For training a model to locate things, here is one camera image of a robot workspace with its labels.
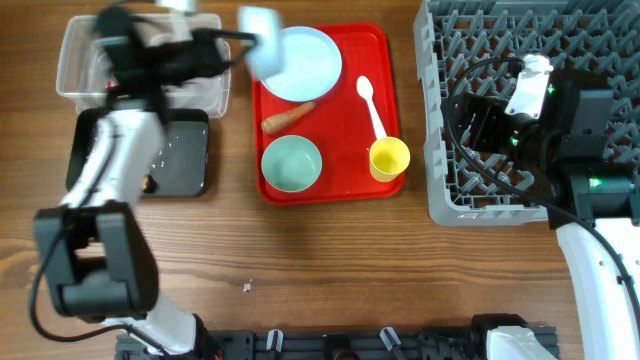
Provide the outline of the brown food scrap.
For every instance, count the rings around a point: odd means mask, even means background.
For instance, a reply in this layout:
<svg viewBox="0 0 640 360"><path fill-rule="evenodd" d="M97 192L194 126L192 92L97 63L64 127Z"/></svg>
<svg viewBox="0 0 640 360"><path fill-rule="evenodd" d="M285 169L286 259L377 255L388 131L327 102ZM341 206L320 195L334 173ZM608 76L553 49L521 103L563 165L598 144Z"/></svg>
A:
<svg viewBox="0 0 640 360"><path fill-rule="evenodd" d="M155 191L155 189L156 189L155 181L153 180L153 178L150 175L147 175L143 179L142 191L145 194L152 194Z"/></svg>

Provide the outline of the light blue bowl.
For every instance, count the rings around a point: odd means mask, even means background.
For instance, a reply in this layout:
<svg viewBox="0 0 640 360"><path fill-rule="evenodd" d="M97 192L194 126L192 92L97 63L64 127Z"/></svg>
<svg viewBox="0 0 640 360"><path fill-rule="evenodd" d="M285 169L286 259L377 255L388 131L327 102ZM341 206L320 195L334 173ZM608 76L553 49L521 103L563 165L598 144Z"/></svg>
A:
<svg viewBox="0 0 640 360"><path fill-rule="evenodd" d="M253 77L265 80L278 74L284 65L282 20L279 13L264 7L241 6L238 9L238 28L256 39L256 45L251 47L245 57Z"/></svg>

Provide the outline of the orange carrot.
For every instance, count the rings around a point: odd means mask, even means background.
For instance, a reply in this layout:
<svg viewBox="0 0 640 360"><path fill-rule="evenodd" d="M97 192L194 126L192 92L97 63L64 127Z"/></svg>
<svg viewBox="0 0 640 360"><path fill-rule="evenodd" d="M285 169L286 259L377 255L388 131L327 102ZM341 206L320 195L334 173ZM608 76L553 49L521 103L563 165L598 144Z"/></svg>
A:
<svg viewBox="0 0 640 360"><path fill-rule="evenodd" d="M261 130L264 134L273 135L292 125L315 108L313 101L306 102L289 111L272 115L261 122Z"/></svg>

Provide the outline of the mint green bowl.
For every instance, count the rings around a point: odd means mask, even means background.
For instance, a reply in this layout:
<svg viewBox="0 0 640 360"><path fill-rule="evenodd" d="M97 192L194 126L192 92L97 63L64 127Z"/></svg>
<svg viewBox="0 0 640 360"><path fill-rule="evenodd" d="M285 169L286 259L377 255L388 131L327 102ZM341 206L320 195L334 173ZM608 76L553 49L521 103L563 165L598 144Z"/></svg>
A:
<svg viewBox="0 0 640 360"><path fill-rule="evenodd" d="M271 142L263 152L260 170L266 182L285 193L307 190L319 179L322 155L309 139L286 135Z"/></svg>

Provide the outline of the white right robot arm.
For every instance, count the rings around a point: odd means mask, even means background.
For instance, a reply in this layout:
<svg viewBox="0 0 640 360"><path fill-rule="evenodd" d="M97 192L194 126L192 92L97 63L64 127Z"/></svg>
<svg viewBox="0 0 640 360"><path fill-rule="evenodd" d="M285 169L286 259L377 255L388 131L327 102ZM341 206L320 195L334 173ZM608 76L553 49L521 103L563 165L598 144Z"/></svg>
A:
<svg viewBox="0 0 640 360"><path fill-rule="evenodd" d="M531 173L519 197L545 208L569 267L584 355L639 355L639 179L605 160L614 94L605 76L557 69L543 55L507 61L507 100L453 88L444 105L454 148L504 155Z"/></svg>

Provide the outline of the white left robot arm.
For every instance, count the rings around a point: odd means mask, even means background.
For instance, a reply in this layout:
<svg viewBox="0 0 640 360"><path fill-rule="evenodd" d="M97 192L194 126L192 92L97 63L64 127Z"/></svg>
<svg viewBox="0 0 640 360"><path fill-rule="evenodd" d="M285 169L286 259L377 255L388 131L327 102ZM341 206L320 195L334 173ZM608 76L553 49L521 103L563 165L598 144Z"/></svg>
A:
<svg viewBox="0 0 640 360"><path fill-rule="evenodd" d="M134 215L172 120L164 89L228 69L220 31L196 28L186 40L151 46L134 25L100 25L95 33L116 85L96 111L94 152L74 186L35 215L33 289L47 288L57 313L91 324L93 337L122 332L162 359L220 359L201 318L161 292Z"/></svg>

